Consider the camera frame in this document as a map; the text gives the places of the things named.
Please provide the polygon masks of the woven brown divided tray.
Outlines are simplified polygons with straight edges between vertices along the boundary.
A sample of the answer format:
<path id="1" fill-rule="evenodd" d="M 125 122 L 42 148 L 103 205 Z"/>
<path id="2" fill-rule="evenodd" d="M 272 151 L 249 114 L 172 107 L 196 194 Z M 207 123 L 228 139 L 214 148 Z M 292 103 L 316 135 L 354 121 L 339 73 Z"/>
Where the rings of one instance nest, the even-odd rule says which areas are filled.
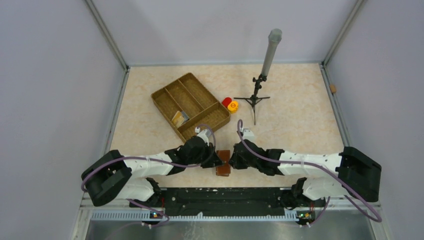
<path id="1" fill-rule="evenodd" d="M 184 143 L 198 125 L 206 124 L 215 132 L 231 119 L 229 110 L 191 72 L 152 93 L 151 99 Z M 181 125 L 172 123 L 178 112 L 188 116 Z"/>

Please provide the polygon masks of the brown leather card holder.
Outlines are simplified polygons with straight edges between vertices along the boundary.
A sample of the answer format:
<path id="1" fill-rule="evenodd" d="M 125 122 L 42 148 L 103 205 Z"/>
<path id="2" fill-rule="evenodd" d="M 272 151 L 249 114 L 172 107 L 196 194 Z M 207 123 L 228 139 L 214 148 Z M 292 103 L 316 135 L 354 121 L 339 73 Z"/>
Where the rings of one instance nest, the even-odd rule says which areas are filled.
<path id="1" fill-rule="evenodd" d="M 215 175 L 219 177 L 228 177 L 231 174 L 231 166 L 229 165 L 229 160 L 231 158 L 230 150 L 217 150 L 217 156 L 222 161 L 222 165 L 215 168 Z"/>

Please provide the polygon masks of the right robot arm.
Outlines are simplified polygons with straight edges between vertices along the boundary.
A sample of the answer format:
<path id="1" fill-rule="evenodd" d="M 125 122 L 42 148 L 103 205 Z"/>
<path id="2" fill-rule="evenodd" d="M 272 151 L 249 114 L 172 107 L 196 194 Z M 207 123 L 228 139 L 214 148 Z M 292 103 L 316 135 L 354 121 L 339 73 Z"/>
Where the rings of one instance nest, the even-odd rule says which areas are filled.
<path id="1" fill-rule="evenodd" d="M 344 195 L 370 203 L 379 200 L 382 167 L 355 147 L 345 146 L 342 152 L 332 154 L 295 153 L 258 147 L 248 128 L 237 133 L 240 142 L 234 145 L 229 164 L 237 170 L 254 168 L 267 176 L 301 175 L 291 187 L 299 206 Z"/>

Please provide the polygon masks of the gold card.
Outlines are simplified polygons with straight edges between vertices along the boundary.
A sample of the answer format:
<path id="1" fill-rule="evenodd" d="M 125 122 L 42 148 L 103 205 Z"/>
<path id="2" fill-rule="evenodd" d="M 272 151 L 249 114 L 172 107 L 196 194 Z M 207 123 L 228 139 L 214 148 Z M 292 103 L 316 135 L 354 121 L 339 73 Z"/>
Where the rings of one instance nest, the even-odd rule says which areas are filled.
<path id="1" fill-rule="evenodd" d="M 190 117 L 184 111 L 177 111 L 172 117 L 171 122 L 176 128 L 179 128 L 189 119 Z"/>

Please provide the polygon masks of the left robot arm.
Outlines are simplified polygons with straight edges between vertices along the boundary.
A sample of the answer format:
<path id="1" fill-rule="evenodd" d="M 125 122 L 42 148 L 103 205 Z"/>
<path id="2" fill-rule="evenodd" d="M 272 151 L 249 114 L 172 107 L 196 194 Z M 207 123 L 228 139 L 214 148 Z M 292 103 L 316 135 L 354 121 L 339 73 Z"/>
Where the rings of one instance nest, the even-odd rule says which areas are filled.
<path id="1" fill-rule="evenodd" d="M 224 165 L 216 153 L 214 132 L 207 126 L 196 128 L 196 135 L 183 145 L 153 155 L 124 156 L 110 150 L 81 174 L 81 190 L 88 193 L 95 207 L 115 199 L 137 201 L 154 207 L 161 189 L 153 176 L 171 176 L 190 168 Z"/>

